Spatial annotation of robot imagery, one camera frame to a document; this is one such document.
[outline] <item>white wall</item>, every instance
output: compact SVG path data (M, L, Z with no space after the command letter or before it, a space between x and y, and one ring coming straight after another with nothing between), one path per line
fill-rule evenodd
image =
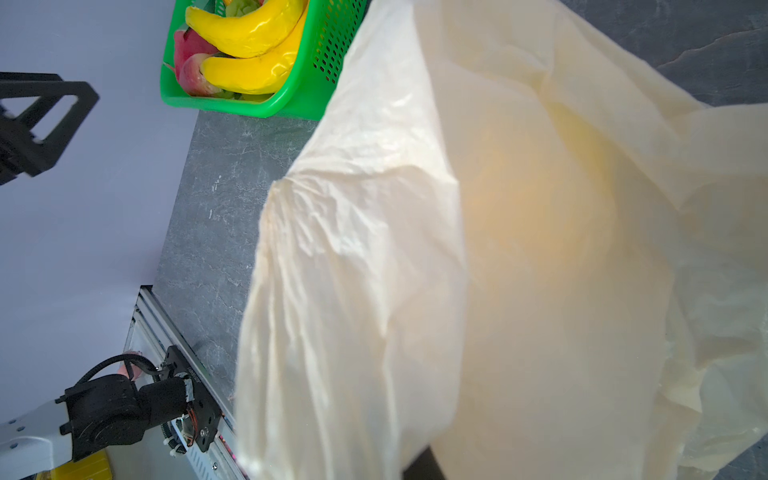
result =
M153 282L197 117L160 100L172 8L0 2L0 70L58 73L101 96L56 167L0 186L0 420L119 353Z
M197 474L184 455L171 457L160 427L149 429L133 445L107 447L113 480L194 480Z

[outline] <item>yellow banana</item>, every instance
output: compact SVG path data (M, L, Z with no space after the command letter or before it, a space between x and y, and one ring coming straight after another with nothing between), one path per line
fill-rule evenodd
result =
M187 7L187 25L227 55L251 58L276 47L296 26L304 0L269 0L242 17L220 17Z
M269 0L266 5L275 1ZM200 72L209 83L224 90L242 94L273 94L285 84L296 63L305 22L306 10L288 38L260 57L210 57L203 61Z

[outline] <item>white plastic bag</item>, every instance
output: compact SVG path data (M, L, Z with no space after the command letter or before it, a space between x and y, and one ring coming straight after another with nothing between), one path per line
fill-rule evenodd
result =
M557 2L374 1L261 217L243 467L714 477L768 431L766 126Z

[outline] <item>table surface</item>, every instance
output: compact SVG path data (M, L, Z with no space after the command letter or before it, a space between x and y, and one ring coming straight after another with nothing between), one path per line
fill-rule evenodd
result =
M564 3L700 101L768 101L768 0ZM261 208L315 126L205 111L197 118L153 292L227 396ZM718 479L768 478L764 445Z

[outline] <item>pink fruit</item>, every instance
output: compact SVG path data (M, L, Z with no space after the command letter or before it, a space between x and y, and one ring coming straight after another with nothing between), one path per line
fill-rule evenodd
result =
M179 79L179 73L184 62L196 53L207 53L213 55L219 53L218 48L208 43L203 37L200 37L192 28L185 30L176 30L174 33L174 73L176 79Z
M221 88L208 83L202 73L200 64L210 57L207 53L196 53L189 57L179 70L179 85L193 97L210 97L221 92Z

